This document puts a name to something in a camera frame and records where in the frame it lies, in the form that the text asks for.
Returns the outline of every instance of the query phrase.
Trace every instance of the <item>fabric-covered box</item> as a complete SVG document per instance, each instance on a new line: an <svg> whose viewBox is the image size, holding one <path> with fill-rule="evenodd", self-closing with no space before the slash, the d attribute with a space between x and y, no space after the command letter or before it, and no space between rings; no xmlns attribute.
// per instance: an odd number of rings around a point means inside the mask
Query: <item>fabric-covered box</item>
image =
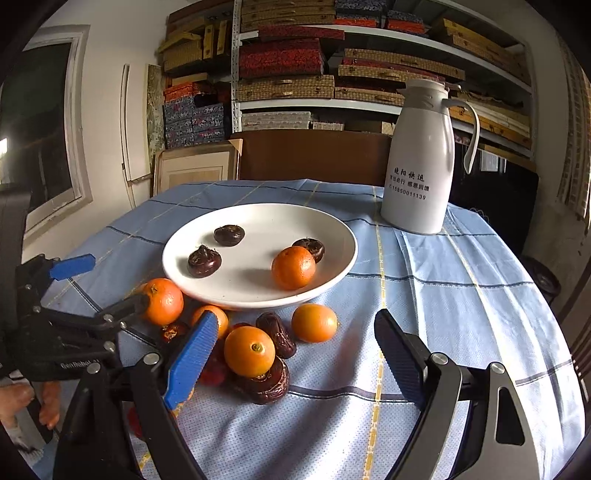
<svg viewBox="0 0 591 480"><path fill-rule="evenodd" d="M334 28L301 27L299 25L267 25L259 28L261 41L289 40L291 38L329 38L345 40L345 32Z"/></svg>
<svg viewBox="0 0 591 480"><path fill-rule="evenodd" d="M195 144L195 135L193 133L187 135L175 135L170 140L166 139L167 148L190 147Z"/></svg>
<svg viewBox="0 0 591 480"><path fill-rule="evenodd" d="M206 116L213 113L223 114L223 103L214 103L213 105L206 105L196 108L194 111L194 116Z"/></svg>
<svg viewBox="0 0 591 480"><path fill-rule="evenodd" d="M380 15L386 0L336 0L335 10L342 13Z"/></svg>
<svg viewBox="0 0 591 480"><path fill-rule="evenodd" d="M418 15L399 12L398 10L388 10L388 18L391 20L402 20L404 22L413 22L423 24L423 19Z"/></svg>
<svg viewBox="0 0 591 480"><path fill-rule="evenodd" d="M179 120L178 122L166 122L166 132L174 132L179 135L186 135L193 131L193 123L190 118Z"/></svg>
<svg viewBox="0 0 591 480"><path fill-rule="evenodd" d="M194 134L194 144L219 142L226 138L226 131L223 128L212 128Z"/></svg>
<svg viewBox="0 0 591 480"><path fill-rule="evenodd" d="M212 128L223 128L223 113L213 113L208 116L194 116L193 133L210 130Z"/></svg>
<svg viewBox="0 0 591 480"><path fill-rule="evenodd" d="M336 25L356 25L357 27L379 28L380 16L370 17L357 14L336 14Z"/></svg>
<svg viewBox="0 0 591 480"><path fill-rule="evenodd" d="M191 118L195 112L192 96L185 96L164 103L164 119L167 123Z"/></svg>
<svg viewBox="0 0 591 480"><path fill-rule="evenodd" d="M388 30L394 30L398 32L427 36L425 34L425 25L422 23L406 22L404 20L392 20L388 18L388 21L386 22L386 28Z"/></svg>
<svg viewBox="0 0 591 480"><path fill-rule="evenodd" d="M324 57L318 38L302 38L240 47L240 77L321 75Z"/></svg>

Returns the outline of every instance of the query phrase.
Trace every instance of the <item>orange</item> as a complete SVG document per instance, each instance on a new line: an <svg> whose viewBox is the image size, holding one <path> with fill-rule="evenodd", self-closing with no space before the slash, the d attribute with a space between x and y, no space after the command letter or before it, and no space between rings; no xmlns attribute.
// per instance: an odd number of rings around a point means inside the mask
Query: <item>orange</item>
<svg viewBox="0 0 591 480"><path fill-rule="evenodd" d="M195 325L195 322L199 320L199 317L205 312L206 310L212 312L217 317L217 339L224 338L226 333L228 332L228 316L226 313L220 308L214 305L205 305L203 307L198 308L193 313L193 318L191 318L191 325Z"/></svg>
<svg viewBox="0 0 591 480"><path fill-rule="evenodd" d="M335 312L315 303L300 305L291 317L291 328L295 336L308 343L330 340L334 337L338 325Z"/></svg>
<svg viewBox="0 0 591 480"><path fill-rule="evenodd" d="M271 265L273 280L284 290L305 287L316 273L316 262L304 247L288 247L279 252Z"/></svg>
<svg viewBox="0 0 591 480"><path fill-rule="evenodd" d="M273 365L275 345L271 337L260 328L244 326L228 334L223 355L234 373L255 378L267 373Z"/></svg>
<svg viewBox="0 0 591 480"><path fill-rule="evenodd" d="M183 292L167 278L155 278L147 282L142 291L150 297L145 317L156 325L173 323L184 307Z"/></svg>

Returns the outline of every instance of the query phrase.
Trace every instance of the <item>white thermos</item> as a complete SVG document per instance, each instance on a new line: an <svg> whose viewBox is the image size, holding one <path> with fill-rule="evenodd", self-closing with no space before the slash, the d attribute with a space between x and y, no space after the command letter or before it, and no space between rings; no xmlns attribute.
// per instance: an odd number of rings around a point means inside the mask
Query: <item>white thermos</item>
<svg viewBox="0 0 591 480"><path fill-rule="evenodd" d="M474 116L474 132L464 168L472 170L480 122L466 102L448 98L445 85L433 80L408 80L386 172L382 217L412 233L441 231L452 187L455 146L448 107L462 106Z"/></svg>

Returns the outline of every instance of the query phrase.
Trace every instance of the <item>blue checked tablecloth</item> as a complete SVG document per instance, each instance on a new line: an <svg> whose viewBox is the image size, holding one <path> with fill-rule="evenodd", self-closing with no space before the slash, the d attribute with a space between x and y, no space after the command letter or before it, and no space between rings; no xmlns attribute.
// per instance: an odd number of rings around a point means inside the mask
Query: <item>blue checked tablecloth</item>
<svg viewBox="0 0 591 480"><path fill-rule="evenodd" d="M181 185L88 239L72 255L93 254L95 269L54 283L43 303L94 314L164 275L166 241L212 210L266 202L323 210L349 225L359 242L351 272L315 299L337 313L339 330L326 344L298 346L288 360L289 394L276 404L257 406L232 391L196 388L178 423L210 480L383 479L418 416L374 338L374 315L383 307L403 330L457 364L506 365L533 433L540 477L551 479L582 439L584 420L569 350L542 295L476 213L449 205L441 233L413 235L379 217L381 195L380 188L314 180ZM277 313L288 320L293 310ZM259 314L234 313L232 322L253 323ZM154 332L146 328L120 334L125 363L152 349ZM450 472L466 412L460 403L438 479ZM145 477L157 478L145 444L134 442Z"/></svg>

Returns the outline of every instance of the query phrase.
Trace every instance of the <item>blue patterned box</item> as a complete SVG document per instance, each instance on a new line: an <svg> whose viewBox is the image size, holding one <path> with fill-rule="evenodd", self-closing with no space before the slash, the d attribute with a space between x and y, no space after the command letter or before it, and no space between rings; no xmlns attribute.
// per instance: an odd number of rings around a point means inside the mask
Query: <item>blue patterned box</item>
<svg viewBox="0 0 591 480"><path fill-rule="evenodd" d="M226 138L226 132L223 128L215 128L195 133L195 144L220 142Z"/></svg>
<svg viewBox="0 0 591 480"><path fill-rule="evenodd" d="M379 15L386 8L386 0L336 0L335 9L342 13Z"/></svg>
<svg viewBox="0 0 591 480"><path fill-rule="evenodd" d="M193 131L193 122L190 118L179 120L178 122L167 122L165 130L166 133L177 132L181 135L189 134Z"/></svg>
<svg viewBox="0 0 591 480"><path fill-rule="evenodd" d="M194 116L193 132L202 132L212 128L223 128L223 113L213 113L208 116Z"/></svg>
<svg viewBox="0 0 591 480"><path fill-rule="evenodd" d="M164 119L168 123L191 118L195 114L195 102L192 96L181 97L164 104Z"/></svg>
<svg viewBox="0 0 591 480"><path fill-rule="evenodd" d="M215 103L214 105L206 105L196 108L193 115L206 116L211 115L212 113L223 113L223 103Z"/></svg>
<svg viewBox="0 0 591 480"><path fill-rule="evenodd" d="M172 139L166 138L167 148L190 147L195 144L195 135L193 133L187 135L173 135Z"/></svg>

